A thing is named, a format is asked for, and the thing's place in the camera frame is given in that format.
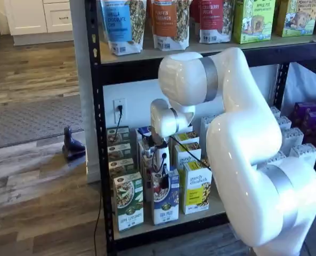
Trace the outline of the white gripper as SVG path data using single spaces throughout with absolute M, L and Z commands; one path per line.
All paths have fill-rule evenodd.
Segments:
M 162 172 L 161 173 L 162 179 L 160 182 L 160 186 L 169 187 L 170 160 L 169 160 L 169 146 L 166 141 L 163 141 L 163 143 L 160 146 L 155 146 L 152 167 L 155 173 Z

